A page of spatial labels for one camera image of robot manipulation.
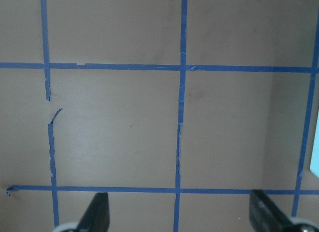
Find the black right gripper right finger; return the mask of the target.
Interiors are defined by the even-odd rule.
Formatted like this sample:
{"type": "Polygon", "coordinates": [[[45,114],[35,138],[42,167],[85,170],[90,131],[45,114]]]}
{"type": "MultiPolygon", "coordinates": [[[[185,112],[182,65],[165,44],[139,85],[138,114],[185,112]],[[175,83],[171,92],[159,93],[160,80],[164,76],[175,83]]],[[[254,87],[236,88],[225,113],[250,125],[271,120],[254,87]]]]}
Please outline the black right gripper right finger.
{"type": "Polygon", "coordinates": [[[251,190],[249,220],[255,232],[294,232],[292,221],[262,190],[251,190]]]}

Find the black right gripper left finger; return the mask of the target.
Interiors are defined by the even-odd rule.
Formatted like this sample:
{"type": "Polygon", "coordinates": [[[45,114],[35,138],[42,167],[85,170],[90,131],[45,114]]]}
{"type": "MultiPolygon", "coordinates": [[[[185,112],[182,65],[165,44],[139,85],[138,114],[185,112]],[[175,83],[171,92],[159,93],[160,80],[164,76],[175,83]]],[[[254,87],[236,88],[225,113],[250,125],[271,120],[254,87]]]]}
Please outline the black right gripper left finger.
{"type": "Polygon", "coordinates": [[[81,218],[77,232],[107,232],[110,225],[108,193],[96,193],[81,218]]]}

